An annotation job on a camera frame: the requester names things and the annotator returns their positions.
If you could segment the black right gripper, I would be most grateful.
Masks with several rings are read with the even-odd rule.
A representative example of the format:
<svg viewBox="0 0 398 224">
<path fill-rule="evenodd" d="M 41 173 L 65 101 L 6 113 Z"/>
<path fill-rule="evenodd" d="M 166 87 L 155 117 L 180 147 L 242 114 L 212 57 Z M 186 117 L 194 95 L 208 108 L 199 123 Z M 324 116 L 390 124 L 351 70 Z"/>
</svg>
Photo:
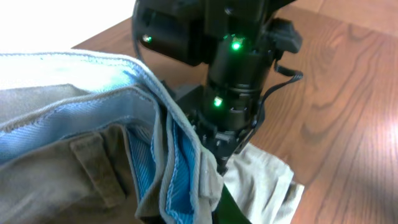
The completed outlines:
<svg viewBox="0 0 398 224">
<path fill-rule="evenodd" d="M 187 116 L 189 123 L 197 133 L 200 142 L 215 156 L 219 165 L 225 165 L 235 153 L 239 154 L 254 136 L 265 120 L 265 109 L 261 108 L 249 126 L 241 131 L 222 131 L 219 127 L 207 123 L 200 113 L 200 103 L 204 86 L 182 85 L 174 89 L 174 100 Z M 221 191 L 221 199 L 214 212 L 212 224 L 251 224 L 238 207 L 226 184 Z"/>
</svg>

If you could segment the khaki shorts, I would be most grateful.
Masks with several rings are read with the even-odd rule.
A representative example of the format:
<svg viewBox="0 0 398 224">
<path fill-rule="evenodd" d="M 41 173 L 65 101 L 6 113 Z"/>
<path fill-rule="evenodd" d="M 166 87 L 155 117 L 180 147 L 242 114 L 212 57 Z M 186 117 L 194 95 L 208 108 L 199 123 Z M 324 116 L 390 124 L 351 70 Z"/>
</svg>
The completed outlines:
<svg viewBox="0 0 398 224">
<path fill-rule="evenodd" d="M 142 62 L 1 55 L 2 223 L 212 223 L 225 183 Z"/>
</svg>

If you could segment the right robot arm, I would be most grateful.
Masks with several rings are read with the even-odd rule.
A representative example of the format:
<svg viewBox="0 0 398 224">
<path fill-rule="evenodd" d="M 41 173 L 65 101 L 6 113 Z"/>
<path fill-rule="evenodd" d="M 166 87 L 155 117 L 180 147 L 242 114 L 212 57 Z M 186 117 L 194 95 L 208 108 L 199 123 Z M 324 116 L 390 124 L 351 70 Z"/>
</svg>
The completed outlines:
<svg viewBox="0 0 398 224">
<path fill-rule="evenodd" d="M 213 213 L 215 223 L 289 223 L 303 187 L 280 159 L 250 144 L 263 124 L 265 101 L 280 85 L 263 88 L 270 72 L 289 83 L 303 74 L 279 64 L 296 54 L 302 37 L 292 22 L 277 18 L 285 1 L 137 1 L 135 49 L 197 66 L 208 66 L 206 83 L 172 93 L 201 144 L 226 178 Z"/>
</svg>

